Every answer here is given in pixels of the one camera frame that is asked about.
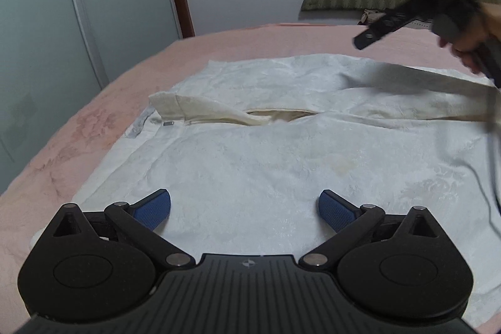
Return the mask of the right hand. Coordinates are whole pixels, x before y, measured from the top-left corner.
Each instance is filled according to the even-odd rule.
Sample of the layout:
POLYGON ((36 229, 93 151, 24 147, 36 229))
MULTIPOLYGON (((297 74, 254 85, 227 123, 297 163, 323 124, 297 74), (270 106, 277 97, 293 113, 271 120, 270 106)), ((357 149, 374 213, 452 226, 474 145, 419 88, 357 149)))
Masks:
POLYGON ((483 3, 480 17, 471 21, 467 30, 453 43, 443 38, 438 39, 440 48, 449 47, 450 53, 459 59, 473 74, 481 73, 480 66, 475 62, 472 52, 489 37, 500 40, 500 5, 483 3))

